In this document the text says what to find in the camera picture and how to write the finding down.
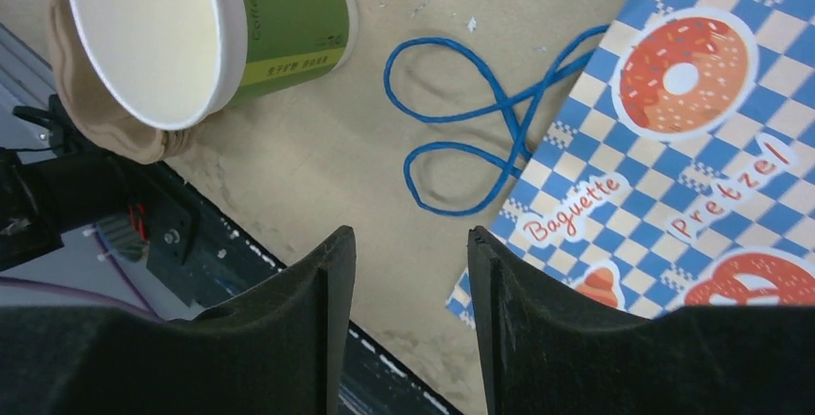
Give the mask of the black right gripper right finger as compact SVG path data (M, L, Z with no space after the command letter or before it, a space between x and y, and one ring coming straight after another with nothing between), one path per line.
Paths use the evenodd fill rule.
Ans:
M810 414L810 306L690 306L649 320L540 272L487 229L467 245L491 414Z

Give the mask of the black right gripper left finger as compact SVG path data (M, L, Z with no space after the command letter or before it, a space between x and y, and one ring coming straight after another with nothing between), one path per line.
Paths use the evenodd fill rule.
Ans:
M354 231L192 320L103 307L1 312L5 414L334 414Z

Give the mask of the blue checkered paper bag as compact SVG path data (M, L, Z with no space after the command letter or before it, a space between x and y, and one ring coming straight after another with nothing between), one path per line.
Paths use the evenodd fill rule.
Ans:
M508 95L470 49L514 144L450 141L513 188L492 233L604 305L814 302L814 0L628 0Z

